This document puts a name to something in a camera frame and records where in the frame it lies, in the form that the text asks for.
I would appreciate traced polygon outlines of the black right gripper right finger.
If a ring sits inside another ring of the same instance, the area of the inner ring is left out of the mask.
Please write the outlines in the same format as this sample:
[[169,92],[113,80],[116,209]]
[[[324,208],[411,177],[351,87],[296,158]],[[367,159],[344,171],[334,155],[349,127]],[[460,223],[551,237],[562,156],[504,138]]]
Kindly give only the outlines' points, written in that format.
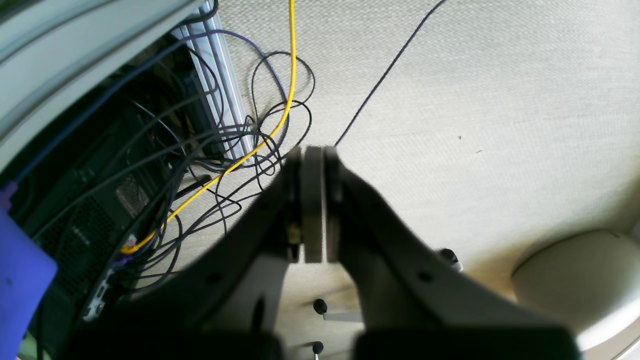
[[334,258],[365,330],[354,360],[580,360],[559,322],[490,291],[426,246],[382,196],[324,149]]

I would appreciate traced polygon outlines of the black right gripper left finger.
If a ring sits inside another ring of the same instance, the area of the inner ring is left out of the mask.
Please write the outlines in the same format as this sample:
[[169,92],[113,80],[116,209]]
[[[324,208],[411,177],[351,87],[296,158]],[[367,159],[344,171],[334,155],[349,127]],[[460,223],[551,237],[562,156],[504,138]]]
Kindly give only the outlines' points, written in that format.
[[178,275],[78,330],[62,360],[283,360],[274,335],[294,245],[301,149],[231,231]]

